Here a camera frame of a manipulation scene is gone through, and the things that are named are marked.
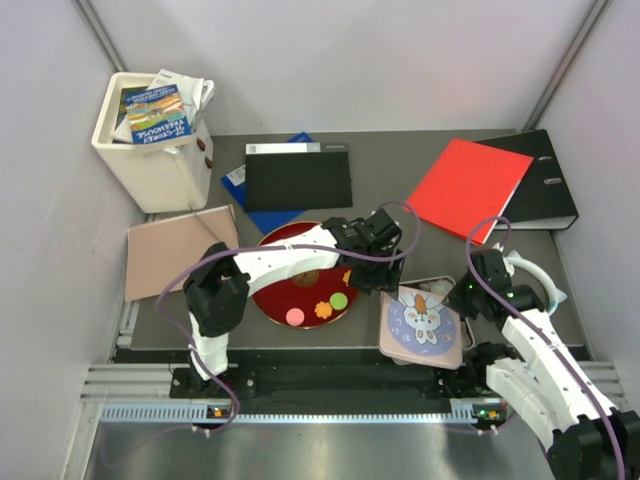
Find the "green sandwich cookie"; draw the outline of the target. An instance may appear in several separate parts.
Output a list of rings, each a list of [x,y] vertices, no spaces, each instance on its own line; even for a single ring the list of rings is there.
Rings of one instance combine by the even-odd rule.
[[[342,292],[336,292],[329,298],[329,303],[334,310],[344,310],[349,303],[348,297]]]

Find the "red folder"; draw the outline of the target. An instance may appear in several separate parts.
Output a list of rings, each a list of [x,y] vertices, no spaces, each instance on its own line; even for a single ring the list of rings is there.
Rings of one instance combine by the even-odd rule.
[[[474,245],[483,245],[533,163],[519,154],[453,139],[409,195],[418,217]]]

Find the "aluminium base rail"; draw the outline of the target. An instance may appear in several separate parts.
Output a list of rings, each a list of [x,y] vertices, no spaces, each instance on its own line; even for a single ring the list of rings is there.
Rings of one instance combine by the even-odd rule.
[[[103,406],[102,419],[111,423],[188,423],[213,427],[228,420],[250,424],[470,424],[500,425],[513,409],[501,403],[482,406],[476,400],[455,399],[448,413],[348,415],[245,415],[238,398],[223,404],[207,400],[172,400],[170,373],[160,365],[106,365],[90,368],[81,398]]]

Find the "black folder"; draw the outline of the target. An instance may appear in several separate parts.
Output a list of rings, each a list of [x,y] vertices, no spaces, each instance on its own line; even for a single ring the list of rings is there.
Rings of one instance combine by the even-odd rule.
[[[349,146],[253,143],[245,148],[245,210],[276,212],[353,206]]]

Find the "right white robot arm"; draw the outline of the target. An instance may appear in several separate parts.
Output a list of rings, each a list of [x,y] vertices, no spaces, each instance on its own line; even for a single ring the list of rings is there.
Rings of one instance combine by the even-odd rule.
[[[466,354],[469,388],[495,392],[515,410],[555,478],[638,478],[638,413],[599,390],[552,325],[566,294],[541,267],[500,246],[468,251],[466,261],[445,305],[467,319],[484,317],[506,340]]]

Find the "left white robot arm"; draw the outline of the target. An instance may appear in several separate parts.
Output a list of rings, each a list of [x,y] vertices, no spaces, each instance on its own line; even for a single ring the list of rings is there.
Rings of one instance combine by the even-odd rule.
[[[192,328],[192,384],[205,396],[226,387],[229,334],[256,296],[272,319],[299,310],[306,326],[345,313],[358,293],[394,292],[404,254],[399,225],[384,210],[348,221],[332,217],[255,248],[212,245],[183,283]]]

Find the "white paper stack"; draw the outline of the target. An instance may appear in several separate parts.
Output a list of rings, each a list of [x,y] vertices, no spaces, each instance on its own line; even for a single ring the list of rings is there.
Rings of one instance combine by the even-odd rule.
[[[117,116],[115,129],[111,133],[111,139],[114,142],[133,144],[130,128],[126,119],[125,95],[127,93],[144,91],[168,84],[175,84],[178,87],[185,105],[192,133],[194,132],[204,109],[213,97],[215,90],[214,82],[212,80],[194,78],[162,69],[154,76],[148,86],[127,87],[122,90],[120,111]]]

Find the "red round lacquer tray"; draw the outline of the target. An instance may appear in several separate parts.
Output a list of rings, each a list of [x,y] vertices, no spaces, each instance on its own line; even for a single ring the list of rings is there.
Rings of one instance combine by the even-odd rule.
[[[346,287],[342,277],[344,266],[325,270],[303,272],[290,279],[269,285],[252,296],[257,308],[274,323],[297,329],[312,329],[327,325],[346,314],[359,296],[359,290]],[[334,310],[328,319],[318,318],[314,307],[318,302],[329,302],[329,298],[336,292],[344,293],[348,299],[348,306],[344,310]],[[285,320],[286,312],[292,308],[299,308],[305,313],[305,321],[298,327],[290,326]]]

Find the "pink sandwich cookie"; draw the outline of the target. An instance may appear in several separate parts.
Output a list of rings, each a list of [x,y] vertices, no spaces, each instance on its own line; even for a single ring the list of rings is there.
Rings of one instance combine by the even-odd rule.
[[[305,313],[299,308],[292,308],[286,312],[285,320],[288,325],[298,327],[305,321]]]

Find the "white storage bin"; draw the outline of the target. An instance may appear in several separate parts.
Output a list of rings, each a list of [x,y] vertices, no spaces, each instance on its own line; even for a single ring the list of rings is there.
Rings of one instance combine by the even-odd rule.
[[[180,142],[154,145],[115,143],[121,92],[148,87],[149,73],[119,72],[111,76],[91,144],[140,209],[145,213],[199,210],[208,200],[213,141],[204,120]]]

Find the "orange flower cookie lower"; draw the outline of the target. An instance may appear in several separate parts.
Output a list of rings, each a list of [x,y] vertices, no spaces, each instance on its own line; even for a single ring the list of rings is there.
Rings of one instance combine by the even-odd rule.
[[[333,308],[329,302],[318,302],[314,307],[314,312],[318,318],[328,319],[333,314]]]

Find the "blue illustrated booklet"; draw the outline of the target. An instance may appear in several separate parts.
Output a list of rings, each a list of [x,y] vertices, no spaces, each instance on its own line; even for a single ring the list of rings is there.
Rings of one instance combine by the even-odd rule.
[[[124,99],[134,145],[174,141],[191,135],[185,105],[175,84],[127,93]]]

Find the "teal macaron upper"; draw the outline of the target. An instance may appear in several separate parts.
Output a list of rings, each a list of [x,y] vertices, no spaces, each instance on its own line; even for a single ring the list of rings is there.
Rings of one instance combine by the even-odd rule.
[[[497,253],[507,276],[511,279],[517,270],[522,270],[531,275],[545,290],[547,297],[546,315],[552,318],[558,307],[568,299],[568,295],[561,290],[551,276],[538,264],[523,258],[516,250],[504,254],[504,247],[496,243],[490,248],[491,253]]]

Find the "pink notebook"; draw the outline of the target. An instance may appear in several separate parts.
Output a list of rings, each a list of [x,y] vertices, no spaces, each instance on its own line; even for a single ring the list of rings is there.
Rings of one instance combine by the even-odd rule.
[[[127,302],[159,295],[216,244],[192,213],[134,226],[127,240]]]

